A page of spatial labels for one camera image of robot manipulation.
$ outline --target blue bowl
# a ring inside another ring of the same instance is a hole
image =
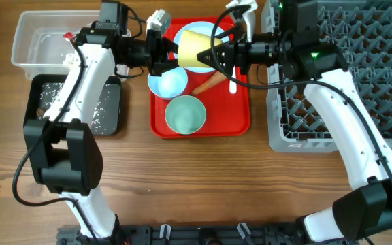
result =
[[[158,97],[172,100],[180,96],[189,82],[187,72],[182,67],[163,73],[161,77],[148,76],[149,89]]]

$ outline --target yellow object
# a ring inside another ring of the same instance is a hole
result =
[[[215,38],[214,45],[222,44]],[[185,30],[182,33],[178,49],[178,65],[181,67],[209,67],[197,60],[197,54],[210,48],[210,37],[204,34]]]

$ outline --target black tray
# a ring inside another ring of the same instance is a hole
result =
[[[63,87],[66,75],[38,75],[31,82],[24,126],[38,119],[37,109],[49,109]],[[114,135],[118,131],[122,82],[110,76],[105,83],[92,118],[93,135]]]

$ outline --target plate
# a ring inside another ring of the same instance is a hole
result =
[[[185,30],[189,30],[192,32],[211,36],[211,32],[212,32],[213,28],[214,28],[214,24],[211,22],[197,21],[197,22],[190,23],[190,24],[182,27],[181,30],[179,30],[179,32],[177,32],[177,34],[175,35],[175,38],[174,38],[174,43],[178,44],[178,45],[180,44],[182,33]],[[219,35],[221,33],[223,33],[223,29],[221,29],[220,27],[217,27],[216,35]],[[229,42],[229,37],[222,38],[222,41],[224,43]],[[204,74],[204,73],[214,71],[214,68],[207,68],[207,67],[185,67],[185,69],[192,71],[192,72],[195,72],[195,73],[199,73],[199,74]]]

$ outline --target wooden tabletop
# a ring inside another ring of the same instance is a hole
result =
[[[146,19],[163,8],[173,17],[218,16],[228,0],[130,0]],[[264,1],[259,1],[260,16]],[[10,62],[20,14],[25,10],[98,10],[99,0],[0,0],[0,244],[55,244],[59,227],[76,219],[65,203],[28,208],[12,197],[12,177],[26,147],[22,122],[31,81]],[[136,24],[130,23],[136,32]],[[265,72],[259,75],[266,79]],[[255,83],[255,67],[250,70]],[[101,185],[122,224],[236,224],[294,221],[318,212],[350,191],[338,152],[282,154],[268,144],[265,96],[250,91],[252,124],[239,137],[162,140],[149,126],[146,75],[125,82],[123,129],[98,137],[104,166]],[[29,163],[19,182],[30,201],[55,197],[37,185]],[[392,230],[371,237],[392,244]]]

